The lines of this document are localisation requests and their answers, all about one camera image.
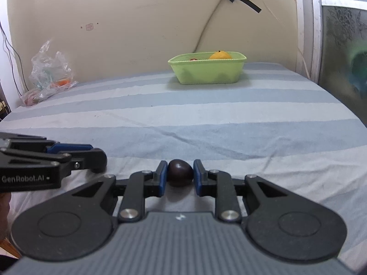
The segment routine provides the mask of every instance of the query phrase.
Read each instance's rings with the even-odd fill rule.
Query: green plastic basket
[[[182,84],[235,83],[238,81],[246,57],[228,52],[232,59],[209,60],[214,52],[179,55],[168,61]]]

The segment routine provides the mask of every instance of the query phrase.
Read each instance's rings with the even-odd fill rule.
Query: silver bolt head
[[[139,212],[135,209],[123,209],[120,212],[120,216],[126,219],[133,219],[139,215]]]
[[[228,221],[236,220],[239,216],[240,216],[239,213],[233,210],[226,210],[226,211],[223,211],[221,214],[221,217],[224,220],[228,220]]]

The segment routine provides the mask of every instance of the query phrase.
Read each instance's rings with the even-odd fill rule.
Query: ribbed gray surface
[[[211,213],[151,212],[121,225],[112,240],[87,257],[45,263],[21,259],[6,275],[351,275],[339,261],[293,265],[258,251],[237,225]]]

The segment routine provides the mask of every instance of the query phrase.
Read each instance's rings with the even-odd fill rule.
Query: striped bedsheet
[[[258,174],[338,212],[348,227],[339,258],[367,262],[367,129],[313,82],[278,64],[250,63],[238,83],[181,85],[171,72],[83,83],[29,107],[0,130],[90,143],[118,179],[160,160],[201,159],[233,177]],[[77,171],[59,190],[14,193],[11,218],[96,175]],[[192,187],[166,188],[148,210],[212,210]]]

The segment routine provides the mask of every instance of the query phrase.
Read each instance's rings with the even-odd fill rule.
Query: plastic bag
[[[78,82],[73,81],[73,72],[66,61],[65,55],[57,52],[52,58],[47,54],[50,40],[42,45],[38,54],[32,58],[32,73],[29,80],[36,88],[22,96],[25,106],[35,105],[50,96],[74,87]]]

